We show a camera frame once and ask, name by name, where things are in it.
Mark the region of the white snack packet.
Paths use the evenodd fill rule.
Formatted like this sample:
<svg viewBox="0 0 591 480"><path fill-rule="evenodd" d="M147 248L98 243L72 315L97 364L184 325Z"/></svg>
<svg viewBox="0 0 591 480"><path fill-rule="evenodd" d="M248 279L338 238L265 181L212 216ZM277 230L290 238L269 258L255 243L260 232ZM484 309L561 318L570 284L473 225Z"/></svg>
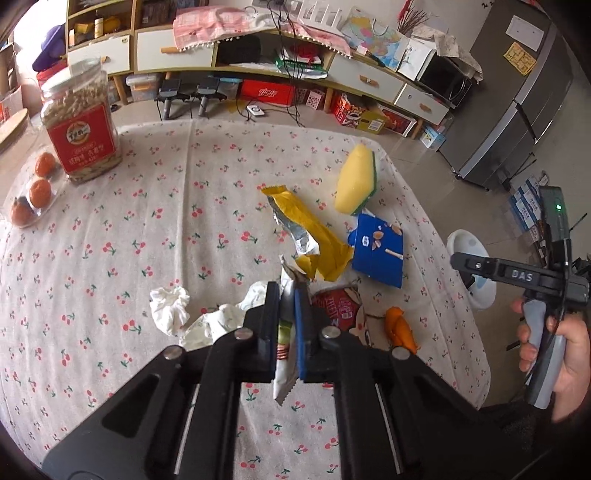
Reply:
<svg viewBox="0 0 591 480"><path fill-rule="evenodd" d="M303 272L290 266L283 255L280 255L280 266L280 313L273 399L281 406L297 382L296 291L305 277Z"/></svg>

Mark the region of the red cartoon drink can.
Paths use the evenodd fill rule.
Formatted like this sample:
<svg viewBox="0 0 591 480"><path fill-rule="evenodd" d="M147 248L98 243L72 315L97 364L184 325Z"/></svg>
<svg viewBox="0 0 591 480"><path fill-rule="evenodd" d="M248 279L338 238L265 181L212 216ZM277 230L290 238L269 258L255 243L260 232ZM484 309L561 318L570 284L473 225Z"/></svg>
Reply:
<svg viewBox="0 0 591 480"><path fill-rule="evenodd" d="M311 302L339 330L356 336L365 346L373 345L362 297L355 285L318 291L312 295Z"/></svg>

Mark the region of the white paper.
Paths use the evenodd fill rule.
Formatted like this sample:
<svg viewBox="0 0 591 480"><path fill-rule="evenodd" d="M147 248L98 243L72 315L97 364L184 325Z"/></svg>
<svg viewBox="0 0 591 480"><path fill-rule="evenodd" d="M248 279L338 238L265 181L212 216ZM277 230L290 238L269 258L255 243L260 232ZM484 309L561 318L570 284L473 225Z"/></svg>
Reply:
<svg viewBox="0 0 591 480"><path fill-rule="evenodd" d="M266 290L266 282L257 281L250 285L238 304L222 304L217 310L202 314L181 334L179 345L186 351L197 350L213 345L220 337L242 327L246 312L263 305Z"/></svg>
<svg viewBox="0 0 591 480"><path fill-rule="evenodd" d="M533 51L538 51L544 39L544 31L527 20L514 15L506 34Z"/></svg>

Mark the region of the orange peel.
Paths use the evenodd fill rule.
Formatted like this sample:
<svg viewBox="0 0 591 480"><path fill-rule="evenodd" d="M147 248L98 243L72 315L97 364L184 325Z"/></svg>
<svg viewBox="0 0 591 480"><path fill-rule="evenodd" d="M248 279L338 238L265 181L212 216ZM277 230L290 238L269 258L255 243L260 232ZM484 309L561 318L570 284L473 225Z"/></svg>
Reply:
<svg viewBox="0 0 591 480"><path fill-rule="evenodd" d="M404 347L417 354L417 343L401 308L394 306L386 311L384 331L393 347Z"/></svg>

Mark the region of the yellow foil snack wrapper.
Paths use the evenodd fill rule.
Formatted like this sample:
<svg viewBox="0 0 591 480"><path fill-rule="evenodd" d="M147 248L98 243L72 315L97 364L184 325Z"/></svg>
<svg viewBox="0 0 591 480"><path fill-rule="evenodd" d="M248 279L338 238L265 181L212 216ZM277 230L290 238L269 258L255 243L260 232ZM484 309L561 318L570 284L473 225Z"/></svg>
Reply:
<svg viewBox="0 0 591 480"><path fill-rule="evenodd" d="M328 282L338 280L353 258L353 248L322 224L286 186L264 187L262 192L276 222L294 240L297 267L311 280L317 274Z"/></svg>

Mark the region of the white tissue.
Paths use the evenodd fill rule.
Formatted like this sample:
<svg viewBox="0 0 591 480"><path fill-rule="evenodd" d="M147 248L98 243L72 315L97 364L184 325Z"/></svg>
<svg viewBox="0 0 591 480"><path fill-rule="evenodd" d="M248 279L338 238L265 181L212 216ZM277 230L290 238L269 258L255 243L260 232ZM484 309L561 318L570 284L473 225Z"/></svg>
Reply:
<svg viewBox="0 0 591 480"><path fill-rule="evenodd" d="M167 336L177 336L190 319L188 292L181 286L159 287L149 293L149 308L155 327Z"/></svg>

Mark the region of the blue almond snack box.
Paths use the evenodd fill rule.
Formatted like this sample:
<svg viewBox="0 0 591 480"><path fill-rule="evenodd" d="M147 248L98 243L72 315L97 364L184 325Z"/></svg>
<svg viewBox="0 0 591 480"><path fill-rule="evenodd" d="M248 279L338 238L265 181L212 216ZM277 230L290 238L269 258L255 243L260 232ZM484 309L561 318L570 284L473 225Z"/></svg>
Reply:
<svg viewBox="0 0 591 480"><path fill-rule="evenodd" d="M380 283L401 288L404 236L401 227L362 213L348 236L353 248L352 268Z"/></svg>

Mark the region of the yellow green sponge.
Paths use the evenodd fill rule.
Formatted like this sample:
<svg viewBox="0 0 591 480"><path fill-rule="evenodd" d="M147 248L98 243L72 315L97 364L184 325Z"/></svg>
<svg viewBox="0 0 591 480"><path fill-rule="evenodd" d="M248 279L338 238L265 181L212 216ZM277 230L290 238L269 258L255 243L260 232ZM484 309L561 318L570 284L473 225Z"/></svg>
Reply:
<svg viewBox="0 0 591 480"><path fill-rule="evenodd" d="M356 145L339 171L335 209L346 215L358 214L374 195L377 183L374 151L365 144Z"/></svg>

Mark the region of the white polka dot trash bin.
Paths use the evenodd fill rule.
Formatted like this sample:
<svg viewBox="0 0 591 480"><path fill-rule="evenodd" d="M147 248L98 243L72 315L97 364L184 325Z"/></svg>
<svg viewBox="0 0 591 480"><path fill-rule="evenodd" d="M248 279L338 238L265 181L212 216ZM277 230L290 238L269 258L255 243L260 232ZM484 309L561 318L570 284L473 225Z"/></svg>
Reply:
<svg viewBox="0 0 591 480"><path fill-rule="evenodd" d="M470 231L458 229L448 236L447 249L451 256L456 253L475 257L488 257L488 251L482 242ZM490 308L497 294L497 284L479 274L477 266L481 261L466 260L459 270L460 277L468 291L468 299L473 309L486 310Z"/></svg>

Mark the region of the stacked blue white cartons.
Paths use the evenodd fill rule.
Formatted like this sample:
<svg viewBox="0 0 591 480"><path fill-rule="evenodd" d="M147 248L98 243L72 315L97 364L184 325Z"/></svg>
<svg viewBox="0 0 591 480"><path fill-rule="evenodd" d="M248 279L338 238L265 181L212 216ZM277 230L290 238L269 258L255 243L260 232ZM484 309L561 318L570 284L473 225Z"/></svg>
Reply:
<svg viewBox="0 0 591 480"><path fill-rule="evenodd" d="M522 231L530 230L541 220L540 186L547 184L547 180L539 183L538 179L531 175L509 197L510 208Z"/></svg>

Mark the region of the cherry print tablecloth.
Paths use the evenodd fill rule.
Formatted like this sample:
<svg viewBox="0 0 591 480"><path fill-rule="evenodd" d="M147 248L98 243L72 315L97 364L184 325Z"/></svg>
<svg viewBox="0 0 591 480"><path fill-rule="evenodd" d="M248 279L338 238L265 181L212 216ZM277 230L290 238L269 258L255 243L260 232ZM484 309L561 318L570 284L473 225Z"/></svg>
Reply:
<svg viewBox="0 0 591 480"><path fill-rule="evenodd" d="M359 329L387 349L377 322L404 310L420 358L477 408L491 372L465 288L416 195L380 144L321 130L179 121L120 129L122 163L66 185L32 229L1 226L1 422L35 466L165 346L149 293L184 287L199 316L276 280L294 241L263 195L284 185L341 241L355 218L335 185L360 142L376 155L369 210L404 234L402 289L351 270L370 314ZM242 386L236 479L338 479L332 389L297 382L283 406L270 385Z"/></svg>

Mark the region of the blue white small box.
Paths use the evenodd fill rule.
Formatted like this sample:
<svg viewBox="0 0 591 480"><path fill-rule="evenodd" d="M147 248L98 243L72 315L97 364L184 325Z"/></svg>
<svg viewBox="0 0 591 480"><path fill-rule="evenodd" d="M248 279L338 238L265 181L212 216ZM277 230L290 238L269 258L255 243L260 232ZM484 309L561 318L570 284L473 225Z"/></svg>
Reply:
<svg viewBox="0 0 591 480"><path fill-rule="evenodd" d="M430 125L424 124L420 135L420 141L427 149L437 151L445 143L446 137Z"/></svg>

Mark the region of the grey refrigerator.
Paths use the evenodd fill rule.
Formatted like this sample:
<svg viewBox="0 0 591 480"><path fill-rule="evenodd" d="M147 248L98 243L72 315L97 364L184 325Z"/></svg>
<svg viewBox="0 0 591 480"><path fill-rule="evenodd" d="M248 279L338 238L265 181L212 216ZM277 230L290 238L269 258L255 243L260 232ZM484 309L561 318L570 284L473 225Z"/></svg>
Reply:
<svg viewBox="0 0 591 480"><path fill-rule="evenodd" d="M522 76L504 54L516 41L506 34L514 15L545 33L536 60ZM472 56L484 80L454 114L440 152L454 174L485 189L507 184L528 162L560 110L573 80L566 43L541 8L526 1L497 1L477 37Z"/></svg>

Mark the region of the yellow note on fridge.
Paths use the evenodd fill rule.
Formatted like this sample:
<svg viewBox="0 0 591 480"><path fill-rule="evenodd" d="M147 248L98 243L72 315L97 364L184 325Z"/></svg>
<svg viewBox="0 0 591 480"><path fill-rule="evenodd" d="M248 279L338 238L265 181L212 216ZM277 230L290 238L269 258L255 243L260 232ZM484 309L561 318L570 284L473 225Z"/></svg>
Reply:
<svg viewBox="0 0 591 480"><path fill-rule="evenodd" d="M504 58L522 75L529 75L537 60L523 46L514 41L504 54Z"/></svg>

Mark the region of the red gift box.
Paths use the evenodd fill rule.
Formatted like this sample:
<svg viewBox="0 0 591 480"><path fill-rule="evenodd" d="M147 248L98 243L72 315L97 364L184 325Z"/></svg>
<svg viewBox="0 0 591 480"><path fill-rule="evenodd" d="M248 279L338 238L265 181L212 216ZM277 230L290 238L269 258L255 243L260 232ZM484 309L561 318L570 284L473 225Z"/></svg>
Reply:
<svg viewBox="0 0 591 480"><path fill-rule="evenodd" d="M414 117L394 110L386 105L379 104L378 108L383 116L387 118L386 128L403 137L408 137L414 130L417 120Z"/></svg>

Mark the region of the yellow cardboard snack box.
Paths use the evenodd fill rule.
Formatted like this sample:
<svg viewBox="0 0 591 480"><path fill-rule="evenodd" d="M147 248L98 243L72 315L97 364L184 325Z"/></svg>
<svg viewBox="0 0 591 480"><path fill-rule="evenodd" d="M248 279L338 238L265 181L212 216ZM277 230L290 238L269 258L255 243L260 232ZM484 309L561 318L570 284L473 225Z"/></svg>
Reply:
<svg viewBox="0 0 591 480"><path fill-rule="evenodd" d="M380 134L388 125L380 110L370 110L362 97L346 92L335 93L331 112L339 125L367 133Z"/></svg>

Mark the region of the black microwave oven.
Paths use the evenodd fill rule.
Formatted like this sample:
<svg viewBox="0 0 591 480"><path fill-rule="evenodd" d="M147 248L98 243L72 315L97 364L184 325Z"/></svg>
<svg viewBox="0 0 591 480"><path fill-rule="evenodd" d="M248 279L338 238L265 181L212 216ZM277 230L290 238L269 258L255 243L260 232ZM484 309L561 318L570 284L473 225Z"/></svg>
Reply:
<svg viewBox="0 0 591 480"><path fill-rule="evenodd" d="M437 54L424 65L416 82L453 109L461 105L473 86L453 60Z"/></svg>

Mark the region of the red box under cabinet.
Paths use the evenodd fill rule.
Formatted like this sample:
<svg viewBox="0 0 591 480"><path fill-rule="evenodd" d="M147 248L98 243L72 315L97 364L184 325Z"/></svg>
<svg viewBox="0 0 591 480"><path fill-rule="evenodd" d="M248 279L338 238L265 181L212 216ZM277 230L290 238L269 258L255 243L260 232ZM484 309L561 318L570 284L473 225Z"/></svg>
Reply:
<svg viewBox="0 0 591 480"><path fill-rule="evenodd" d="M239 89L239 98L277 106L291 106L294 104L296 92L296 88L290 84L245 79Z"/></svg>

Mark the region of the white paper on fridge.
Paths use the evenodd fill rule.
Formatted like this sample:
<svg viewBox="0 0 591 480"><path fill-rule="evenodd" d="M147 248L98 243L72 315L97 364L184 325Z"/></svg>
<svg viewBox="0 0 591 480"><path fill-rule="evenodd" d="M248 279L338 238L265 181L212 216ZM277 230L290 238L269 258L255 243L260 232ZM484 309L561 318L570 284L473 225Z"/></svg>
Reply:
<svg viewBox="0 0 591 480"><path fill-rule="evenodd" d="M527 20L514 15L506 34L533 51L538 51L544 39L544 31Z"/></svg>

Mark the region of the beige cloth on microwave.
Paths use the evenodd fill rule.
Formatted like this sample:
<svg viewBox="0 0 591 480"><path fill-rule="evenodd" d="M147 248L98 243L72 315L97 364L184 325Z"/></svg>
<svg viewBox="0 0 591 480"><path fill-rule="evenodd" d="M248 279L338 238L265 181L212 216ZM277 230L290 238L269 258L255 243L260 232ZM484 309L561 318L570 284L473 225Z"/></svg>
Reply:
<svg viewBox="0 0 591 480"><path fill-rule="evenodd" d="M465 50L456 37L425 24L419 25L412 31L411 37L417 40L432 42L440 57L454 60L460 71L469 79L480 83L484 80L484 73L480 63Z"/></svg>

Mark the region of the orange tangerine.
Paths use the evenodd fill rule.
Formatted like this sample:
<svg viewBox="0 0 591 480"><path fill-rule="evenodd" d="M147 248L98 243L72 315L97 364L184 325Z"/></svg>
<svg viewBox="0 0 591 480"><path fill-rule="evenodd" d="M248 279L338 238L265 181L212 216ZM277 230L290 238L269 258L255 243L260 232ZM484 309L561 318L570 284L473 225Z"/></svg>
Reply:
<svg viewBox="0 0 591 480"><path fill-rule="evenodd" d="M29 200L37 209L46 208L52 198L51 184L46 179L36 180L29 189Z"/></svg>
<svg viewBox="0 0 591 480"><path fill-rule="evenodd" d="M50 178L57 168L57 161L50 152L43 152L37 159L35 174L40 178Z"/></svg>
<svg viewBox="0 0 591 480"><path fill-rule="evenodd" d="M14 199L11 211L11 223L17 227L26 227L34 218L34 212L25 197Z"/></svg>

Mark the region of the glass teapot wooden lid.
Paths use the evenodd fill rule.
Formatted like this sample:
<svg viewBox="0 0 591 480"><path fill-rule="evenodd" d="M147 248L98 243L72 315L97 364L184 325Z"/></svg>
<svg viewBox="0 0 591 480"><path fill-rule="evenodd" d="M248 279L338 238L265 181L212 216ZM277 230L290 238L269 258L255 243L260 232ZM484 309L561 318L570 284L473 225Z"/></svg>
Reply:
<svg viewBox="0 0 591 480"><path fill-rule="evenodd" d="M45 179L45 178L40 178L35 174L35 165L36 165L37 159L43 152L50 152L51 154L54 155L54 157L57 161L57 168L54 171L53 175L50 178L46 179L50 182L51 188L52 188L51 202L46 208L37 209L31 204L31 202L29 200L29 189L30 189L31 184L34 183L36 180ZM12 182L10 189L8 190L8 194L6 195L4 204L1 209L1 213L3 215L3 218L6 219L12 226L14 226L11 223L11 216L10 216L10 211L11 211L13 201L17 197L25 197L34 212L34 218L32 219L32 222L28 226L18 227L18 228L27 228L27 227L32 226L37 221L39 221L51 209L51 207L53 206L53 204L57 200L58 196L62 193L64 185L66 184L66 180L67 180L67 177L66 177L65 172L62 168L62 165L58 161L57 155L53 152L52 149L50 149L49 147L41 147L41 148L38 148L37 150L34 150L27 157L23 166L20 168L20 171L16 175L16 178Z"/></svg>

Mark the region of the nut jar red label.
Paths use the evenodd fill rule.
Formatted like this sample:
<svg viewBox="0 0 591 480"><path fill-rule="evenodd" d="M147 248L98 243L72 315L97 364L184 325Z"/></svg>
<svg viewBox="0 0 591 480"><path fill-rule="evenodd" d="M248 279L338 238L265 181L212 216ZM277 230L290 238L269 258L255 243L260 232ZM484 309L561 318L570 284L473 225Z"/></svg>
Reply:
<svg viewBox="0 0 591 480"><path fill-rule="evenodd" d="M60 70L41 88L41 121L68 179L80 184L121 162L108 101L108 76L98 58Z"/></svg>

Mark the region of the pink cloth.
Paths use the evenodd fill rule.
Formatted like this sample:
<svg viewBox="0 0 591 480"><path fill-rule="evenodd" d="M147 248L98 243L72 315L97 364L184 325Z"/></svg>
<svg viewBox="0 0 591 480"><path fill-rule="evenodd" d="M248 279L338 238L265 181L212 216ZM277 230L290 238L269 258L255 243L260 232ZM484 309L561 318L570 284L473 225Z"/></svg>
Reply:
<svg viewBox="0 0 591 480"><path fill-rule="evenodd" d="M178 10L172 23L174 45L178 51L212 46L246 35L276 31L322 45L346 58L351 47L341 35L305 25L290 15L249 7L204 6Z"/></svg>

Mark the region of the colourful map bag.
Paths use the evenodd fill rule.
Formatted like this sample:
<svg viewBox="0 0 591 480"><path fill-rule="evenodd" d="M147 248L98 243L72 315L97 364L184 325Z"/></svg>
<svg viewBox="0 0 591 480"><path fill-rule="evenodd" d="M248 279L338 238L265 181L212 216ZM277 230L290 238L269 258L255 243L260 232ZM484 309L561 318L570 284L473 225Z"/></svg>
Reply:
<svg viewBox="0 0 591 480"><path fill-rule="evenodd" d="M381 24L375 17L353 7L342 23L342 35L349 47L365 48L386 68L397 71L404 59L410 39L394 27Z"/></svg>

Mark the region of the white picket rack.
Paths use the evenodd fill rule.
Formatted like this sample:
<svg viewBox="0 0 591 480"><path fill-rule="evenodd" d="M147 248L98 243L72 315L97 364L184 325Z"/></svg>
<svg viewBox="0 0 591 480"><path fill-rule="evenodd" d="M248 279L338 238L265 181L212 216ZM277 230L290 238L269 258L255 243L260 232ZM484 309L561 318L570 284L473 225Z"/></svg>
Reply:
<svg viewBox="0 0 591 480"><path fill-rule="evenodd" d="M308 27L324 31L338 31L342 20L342 8L329 1L301 1L297 20Z"/></svg>

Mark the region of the wooden tv cabinet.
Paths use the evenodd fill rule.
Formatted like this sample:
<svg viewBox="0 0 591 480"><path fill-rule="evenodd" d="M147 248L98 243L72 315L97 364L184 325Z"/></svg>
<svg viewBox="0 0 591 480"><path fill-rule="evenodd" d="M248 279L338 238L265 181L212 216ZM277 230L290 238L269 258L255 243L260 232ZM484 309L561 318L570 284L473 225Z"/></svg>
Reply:
<svg viewBox="0 0 591 480"><path fill-rule="evenodd" d="M450 108L406 77L380 66L377 61L354 52L346 57L325 46L318 47L322 79L305 78L301 73L290 74L276 66L276 58L284 48L304 43L303 39L276 30L257 33L260 43L259 59L248 61L240 55L231 63L221 61L221 50L235 51L237 39L223 40L180 51L174 45L170 25L128 29L67 46L70 64L86 58L99 57L109 76L129 73L167 73L180 71L230 72L235 75L260 75L287 81L300 81L334 91L366 96L433 126L441 124Z"/></svg>

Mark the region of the wooden shelf unit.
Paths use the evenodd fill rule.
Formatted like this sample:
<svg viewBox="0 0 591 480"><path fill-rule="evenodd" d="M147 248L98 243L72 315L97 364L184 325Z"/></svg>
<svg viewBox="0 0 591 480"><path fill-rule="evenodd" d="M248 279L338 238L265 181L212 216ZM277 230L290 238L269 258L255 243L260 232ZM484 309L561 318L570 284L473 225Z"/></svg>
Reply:
<svg viewBox="0 0 591 480"><path fill-rule="evenodd" d="M132 27L131 0L71 0L67 2L66 47L72 49Z"/></svg>

